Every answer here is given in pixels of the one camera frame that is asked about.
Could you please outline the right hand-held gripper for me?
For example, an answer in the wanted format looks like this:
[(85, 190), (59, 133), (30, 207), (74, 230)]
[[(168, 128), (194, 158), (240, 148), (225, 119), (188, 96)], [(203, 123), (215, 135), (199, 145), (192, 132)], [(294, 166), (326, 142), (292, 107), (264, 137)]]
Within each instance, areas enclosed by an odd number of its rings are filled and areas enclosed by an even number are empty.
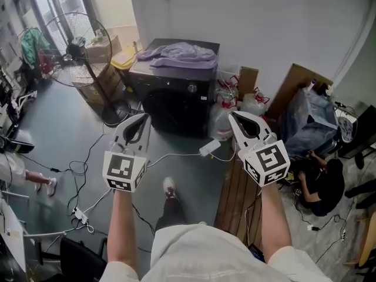
[[(240, 148), (238, 156), (243, 169), (258, 186), (264, 187), (287, 176), (291, 163), (284, 143), (276, 139), (276, 134), (262, 117), (232, 111), (229, 122)], [(257, 137), (265, 139), (249, 145)]]

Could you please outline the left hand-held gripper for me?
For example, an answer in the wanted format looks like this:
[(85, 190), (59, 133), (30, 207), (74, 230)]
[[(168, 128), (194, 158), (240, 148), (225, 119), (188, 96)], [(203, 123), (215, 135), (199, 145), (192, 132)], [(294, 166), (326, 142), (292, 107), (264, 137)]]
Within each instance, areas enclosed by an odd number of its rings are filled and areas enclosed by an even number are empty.
[[(135, 192), (147, 171), (151, 117), (148, 113), (134, 115), (119, 124), (114, 142), (105, 151), (102, 176), (108, 188)], [(132, 151), (126, 147), (133, 145)]]

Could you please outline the black washing machine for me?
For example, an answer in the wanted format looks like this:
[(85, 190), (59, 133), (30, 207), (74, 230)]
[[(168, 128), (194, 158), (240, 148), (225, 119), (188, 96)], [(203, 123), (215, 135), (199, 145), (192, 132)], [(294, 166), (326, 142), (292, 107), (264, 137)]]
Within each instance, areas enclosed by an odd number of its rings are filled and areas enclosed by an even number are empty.
[[(179, 136), (204, 138), (214, 103), (215, 69), (154, 68), (149, 61), (136, 60), (130, 80), (154, 129)], [(197, 91), (187, 87), (194, 83)]]

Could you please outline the person's right forearm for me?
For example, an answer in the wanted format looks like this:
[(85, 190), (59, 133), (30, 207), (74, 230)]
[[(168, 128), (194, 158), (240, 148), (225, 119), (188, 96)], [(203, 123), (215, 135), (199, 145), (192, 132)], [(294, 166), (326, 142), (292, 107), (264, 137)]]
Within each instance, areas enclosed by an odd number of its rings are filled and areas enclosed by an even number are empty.
[(283, 202), (275, 183), (261, 191), (261, 243), (266, 263), (278, 250), (292, 246)]

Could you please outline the person's left forearm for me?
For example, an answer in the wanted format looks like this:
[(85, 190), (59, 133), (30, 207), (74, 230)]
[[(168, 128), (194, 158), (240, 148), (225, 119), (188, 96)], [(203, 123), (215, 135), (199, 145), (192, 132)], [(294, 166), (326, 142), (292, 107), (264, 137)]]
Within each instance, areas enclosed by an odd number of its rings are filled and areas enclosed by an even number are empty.
[(137, 270), (137, 245), (132, 195), (115, 190), (108, 233), (108, 262), (119, 261)]

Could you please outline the white power adapter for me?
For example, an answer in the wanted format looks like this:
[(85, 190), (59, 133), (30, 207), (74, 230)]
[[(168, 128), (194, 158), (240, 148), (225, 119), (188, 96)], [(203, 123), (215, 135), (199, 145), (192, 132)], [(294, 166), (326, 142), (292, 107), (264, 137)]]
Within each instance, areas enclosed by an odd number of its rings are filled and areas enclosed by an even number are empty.
[(220, 146), (221, 143), (218, 140), (213, 139), (211, 142), (207, 143), (199, 149), (200, 155), (206, 157), (207, 155), (213, 153)]

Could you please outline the flat brown cardboard piece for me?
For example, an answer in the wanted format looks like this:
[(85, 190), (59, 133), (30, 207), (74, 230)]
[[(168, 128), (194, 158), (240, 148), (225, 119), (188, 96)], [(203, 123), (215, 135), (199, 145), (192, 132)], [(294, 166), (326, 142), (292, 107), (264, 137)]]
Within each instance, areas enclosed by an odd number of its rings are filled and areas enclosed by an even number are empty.
[(239, 96), (243, 97), (245, 94), (254, 93), (256, 80), (259, 74), (258, 71), (258, 69), (245, 66), (240, 68)]

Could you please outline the large cardboard panel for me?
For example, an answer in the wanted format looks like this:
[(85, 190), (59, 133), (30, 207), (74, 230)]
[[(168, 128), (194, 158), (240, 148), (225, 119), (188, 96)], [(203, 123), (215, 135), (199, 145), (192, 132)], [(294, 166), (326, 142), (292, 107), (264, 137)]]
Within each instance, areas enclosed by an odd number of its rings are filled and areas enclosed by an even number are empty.
[(286, 110), (296, 93), (300, 89), (308, 87), (313, 80), (316, 81), (313, 87), (314, 90), (319, 90), (322, 85), (333, 85), (333, 82), (326, 77), (298, 64), (292, 64), (284, 82), (266, 112), (266, 117), (277, 120)]

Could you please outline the large brown cardboard box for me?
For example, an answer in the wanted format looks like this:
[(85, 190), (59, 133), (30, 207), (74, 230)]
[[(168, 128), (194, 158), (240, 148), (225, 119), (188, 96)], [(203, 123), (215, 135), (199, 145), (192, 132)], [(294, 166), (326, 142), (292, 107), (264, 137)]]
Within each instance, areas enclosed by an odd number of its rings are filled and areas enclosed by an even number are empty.
[(76, 66), (72, 70), (72, 85), (87, 103), (103, 105), (105, 98), (102, 96), (99, 87), (109, 99), (115, 99), (122, 93), (123, 82), (113, 65), (106, 66), (105, 63), (91, 65), (93, 73), (97, 76), (95, 82), (85, 65)]

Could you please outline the translucent plastic box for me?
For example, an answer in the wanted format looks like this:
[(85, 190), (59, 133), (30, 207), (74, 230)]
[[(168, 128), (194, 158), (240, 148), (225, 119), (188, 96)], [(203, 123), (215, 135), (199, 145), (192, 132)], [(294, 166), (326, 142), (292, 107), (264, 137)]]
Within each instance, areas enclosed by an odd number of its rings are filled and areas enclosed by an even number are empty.
[(229, 80), (232, 76), (239, 78), (240, 66), (239, 65), (218, 65), (217, 79)]

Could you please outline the brown slatted wooden board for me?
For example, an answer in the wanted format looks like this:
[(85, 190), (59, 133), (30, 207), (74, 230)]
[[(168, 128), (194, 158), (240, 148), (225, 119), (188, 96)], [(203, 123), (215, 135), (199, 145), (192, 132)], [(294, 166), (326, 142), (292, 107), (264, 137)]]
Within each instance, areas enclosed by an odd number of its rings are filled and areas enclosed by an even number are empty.
[(261, 245), (261, 188), (243, 169), (243, 162), (230, 151), (214, 227), (239, 238), (246, 246)]

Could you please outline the yellow lidded bin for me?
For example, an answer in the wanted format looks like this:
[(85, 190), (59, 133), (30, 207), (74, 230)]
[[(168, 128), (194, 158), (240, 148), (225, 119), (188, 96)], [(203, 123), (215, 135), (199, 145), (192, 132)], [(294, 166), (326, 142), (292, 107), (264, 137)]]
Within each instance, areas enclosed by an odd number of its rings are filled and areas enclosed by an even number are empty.
[(142, 51), (141, 46), (127, 46), (124, 50), (112, 57), (111, 65), (119, 70), (129, 70), (136, 60), (137, 53)]

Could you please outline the person's left leg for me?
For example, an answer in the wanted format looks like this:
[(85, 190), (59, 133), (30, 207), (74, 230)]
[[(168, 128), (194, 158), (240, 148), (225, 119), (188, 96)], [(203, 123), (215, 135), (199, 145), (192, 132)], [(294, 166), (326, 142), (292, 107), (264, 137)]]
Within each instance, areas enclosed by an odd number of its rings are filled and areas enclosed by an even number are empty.
[(165, 227), (187, 224), (186, 216), (177, 196), (176, 185), (171, 177), (163, 181), (163, 191), (166, 200), (163, 206), (163, 214), (156, 223), (155, 230)]

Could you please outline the purple towel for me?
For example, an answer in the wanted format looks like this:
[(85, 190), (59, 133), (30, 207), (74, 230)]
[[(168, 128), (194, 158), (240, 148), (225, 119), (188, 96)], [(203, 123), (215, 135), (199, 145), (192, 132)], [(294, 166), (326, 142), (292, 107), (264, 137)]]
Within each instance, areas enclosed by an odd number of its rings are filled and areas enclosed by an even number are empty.
[(213, 50), (186, 42), (159, 46), (154, 50), (137, 53), (139, 61), (149, 61), (150, 66), (183, 69), (214, 69), (218, 58)]

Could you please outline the white power strip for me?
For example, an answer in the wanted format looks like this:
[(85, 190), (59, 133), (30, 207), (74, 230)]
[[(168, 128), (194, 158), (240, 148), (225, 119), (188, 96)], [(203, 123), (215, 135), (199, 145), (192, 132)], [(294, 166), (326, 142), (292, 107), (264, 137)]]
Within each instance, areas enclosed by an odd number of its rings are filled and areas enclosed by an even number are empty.
[(78, 220), (78, 222), (82, 223), (83, 225), (88, 223), (88, 217), (78, 207), (73, 208), (72, 214)]

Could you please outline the black standing fan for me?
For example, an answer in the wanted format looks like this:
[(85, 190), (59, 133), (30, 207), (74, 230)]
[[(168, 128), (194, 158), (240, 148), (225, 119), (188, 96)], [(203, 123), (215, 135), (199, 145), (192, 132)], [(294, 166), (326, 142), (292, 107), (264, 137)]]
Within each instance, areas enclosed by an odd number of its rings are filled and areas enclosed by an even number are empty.
[[(76, 89), (71, 82), (72, 70), (76, 66), (85, 65), (92, 79), (97, 82), (92, 64), (88, 62), (85, 46), (99, 42), (103, 37), (110, 38), (105, 27), (97, 19), (81, 12), (58, 15), (51, 19), (47, 26), (55, 27), (59, 31), (59, 34), (49, 36), (54, 46), (39, 51), (40, 57), (50, 66), (48, 77), (61, 85)], [(115, 127), (127, 118), (130, 106), (122, 99), (109, 99), (101, 87), (99, 90), (105, 103), (88, 104), (102, 113), (101, 118), (106, 126)]]

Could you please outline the black helmet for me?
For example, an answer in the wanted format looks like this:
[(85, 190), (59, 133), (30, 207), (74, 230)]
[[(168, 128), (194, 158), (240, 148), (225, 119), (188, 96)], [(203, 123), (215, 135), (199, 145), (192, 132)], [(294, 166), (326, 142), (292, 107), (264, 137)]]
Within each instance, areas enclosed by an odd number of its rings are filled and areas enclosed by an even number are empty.
[(21, 154), (26, 154), (31, 152), (35, 146), (31, 143), (26, 143), (18, 141), (15, 139), (9, 139), (3, 135), (0, 135), (0, 153), (17, 152)]

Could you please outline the black device blue screen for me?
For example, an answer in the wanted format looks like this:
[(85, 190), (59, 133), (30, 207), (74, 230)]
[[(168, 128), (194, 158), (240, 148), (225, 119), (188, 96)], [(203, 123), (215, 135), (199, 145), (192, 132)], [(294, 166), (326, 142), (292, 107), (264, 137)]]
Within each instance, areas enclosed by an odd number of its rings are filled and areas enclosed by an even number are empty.
[(253, 243), (251, 245), (249, 245), (249, 250), (250, 250), (251, 254), (256, 259), (260, 260), (263, 263), (265, 262), (263, 252), (257, 246), (255, 246)]

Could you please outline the person's white shirt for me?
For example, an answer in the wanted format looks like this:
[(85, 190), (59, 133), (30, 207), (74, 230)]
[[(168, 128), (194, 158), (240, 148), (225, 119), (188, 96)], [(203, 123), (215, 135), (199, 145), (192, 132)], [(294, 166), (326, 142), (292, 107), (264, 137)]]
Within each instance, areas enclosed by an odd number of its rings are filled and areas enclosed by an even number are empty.
[(100, 282), (332, 282), (304, 251), (277, 250), (256, 259), (235, 236), (205, 224), (156, 232), (150, 270), (143, 278), (119, 261), (107, 264)]

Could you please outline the green clothing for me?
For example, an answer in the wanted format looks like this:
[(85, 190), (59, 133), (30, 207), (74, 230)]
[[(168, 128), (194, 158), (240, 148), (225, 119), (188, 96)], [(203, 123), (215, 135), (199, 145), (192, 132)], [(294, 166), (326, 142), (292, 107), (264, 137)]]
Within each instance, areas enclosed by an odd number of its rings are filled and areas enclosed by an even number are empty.
[(29, 66), (36, 64), (40, 50), (49, 48), (49, 42), (38, 28), (26, 28), (21, 35), (22, 57)]

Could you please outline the black office chair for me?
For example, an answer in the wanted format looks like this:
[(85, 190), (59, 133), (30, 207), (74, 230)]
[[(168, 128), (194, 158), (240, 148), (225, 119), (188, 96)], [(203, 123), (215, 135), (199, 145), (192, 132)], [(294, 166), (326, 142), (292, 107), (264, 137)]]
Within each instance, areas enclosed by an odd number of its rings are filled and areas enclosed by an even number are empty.
[(43, 265), (44, 259), (59, 261), (61, 272), (41, 282), (99, 282), (107, 262), (103, 259), (103, 252), (108, 239), (104, 237), (100, 242), (99, 251), (95, 253), (85, 247), (82, 241), (76, 242), (63, 237), (60, 242), (60, 254), (42, 251), (40, 241), (35, 242), (36, 259)]

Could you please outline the white table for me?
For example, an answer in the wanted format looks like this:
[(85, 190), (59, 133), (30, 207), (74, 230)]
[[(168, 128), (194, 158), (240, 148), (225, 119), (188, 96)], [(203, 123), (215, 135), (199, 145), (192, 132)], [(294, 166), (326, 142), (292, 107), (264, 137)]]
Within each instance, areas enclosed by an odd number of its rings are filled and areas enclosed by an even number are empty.
[(24, 228), (16, 217), (12, 208), (0, 194), (0, 236), (3, 238), (13, 258), (26, 272), (26, 258), (24, 246)]

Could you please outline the light wooden board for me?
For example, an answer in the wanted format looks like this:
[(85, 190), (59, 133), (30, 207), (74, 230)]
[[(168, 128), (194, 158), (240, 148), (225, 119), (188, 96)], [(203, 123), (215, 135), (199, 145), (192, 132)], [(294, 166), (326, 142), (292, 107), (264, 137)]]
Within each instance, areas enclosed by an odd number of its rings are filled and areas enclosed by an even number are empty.
[(366, 219), (358, 219), (357, 221), (359, 223), (365, 223), (361, 250), (358, 259), (358, 266), (362, 267), (370, 257), (372, 250), (376, 247), (376, 211), (373, 212), (371, 217)]

